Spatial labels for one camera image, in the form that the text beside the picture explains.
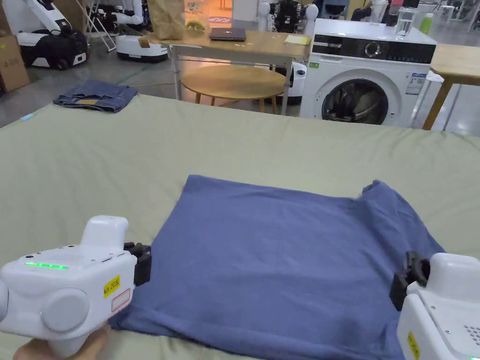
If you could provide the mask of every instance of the cardboard box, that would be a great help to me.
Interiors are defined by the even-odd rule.
[[[7,16],[3,11],[3,1],[0,0],[0,36],[11,35],[10,26],[8,25]]]
[[[29,83],[17,37],[0,37],[0,86],[9,92]]]

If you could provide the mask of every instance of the hand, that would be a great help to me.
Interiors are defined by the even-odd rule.
[[[96,360],[98,354],[107,343],[109,331],[108,325],[94,331],[85,341],[82,348],[68,359]],[[32,339],[15,352],[13,360],[57,360],[57,357],[53,355],[45,340]]]

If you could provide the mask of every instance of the blue t-shirt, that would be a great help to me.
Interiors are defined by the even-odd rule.
[[[407,251],[443,249],[383,182],[350,199],[189,176],[110,323],[264,359],[402,360],[389,289]]]

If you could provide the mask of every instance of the paper bag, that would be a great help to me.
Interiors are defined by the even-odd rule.
[[[160,40],[182,40],[185,28],[183,0],[148,0],[153,32]]]

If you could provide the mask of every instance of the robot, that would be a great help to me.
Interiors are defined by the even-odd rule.
[[[46,29],[17,36],[26,66],[66,70],[89,58],[85,36],[73,30],[53,0],[24,0]]]
[[[272,4],[263,1],[259,4],[258,13],[260,31],[271,29],[279,33],[290,34],[303,31],[305,35],[311,36],[313,35],[318,8],[314,4],[304,6],[294,0],[280,0],[278,3]],[[307,67],[298,62],[293,62],[292,67],[288,104],[298,105],[301,103]],[[286,75],[287,69],[277,67],[276,72]],[[282,103],[283,96],[278,96],[276,100],[278,103]]]
[[[128,221],[95,216],[80,245],[36,252],[0,272],[0,331],[40,338],[58,358],[128,306],[150,281],[150,247],[124,243]]]
[[[115,42],[117,55],[122,60],[136,60],[143,62],[161,62],[168,59],[167,48],[160,44],[150,44],[149,48],[140,47],[137,35],[124,35],[123,32],[142,35],[142,30],[152,31],[150,15],[146,0],[132,0],[133,11],[125,10],[116,6],[116,12],[105,14],[107,21],[115,23],[119,29],[119,35]]]
[[[407,253],[390,299],[398,311],[397,337],[405,360],[480,359],[480,261],[437,253]]]

